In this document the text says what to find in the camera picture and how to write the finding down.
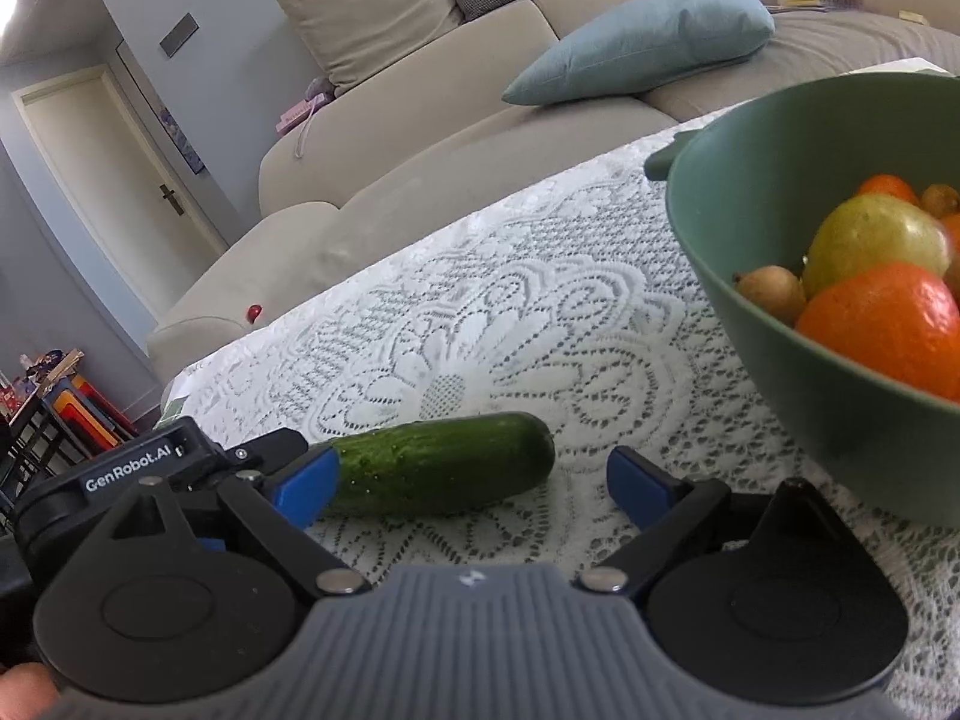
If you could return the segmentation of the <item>person's left hand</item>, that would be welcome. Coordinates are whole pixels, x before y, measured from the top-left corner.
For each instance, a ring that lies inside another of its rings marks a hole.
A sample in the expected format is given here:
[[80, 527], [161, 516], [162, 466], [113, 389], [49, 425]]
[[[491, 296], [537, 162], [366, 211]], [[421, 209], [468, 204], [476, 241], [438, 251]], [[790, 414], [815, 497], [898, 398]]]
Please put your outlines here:
[[57, 686], [41, 663], [23, 663], [0, 674], [2, 720], [34, 720], [57, 700]]

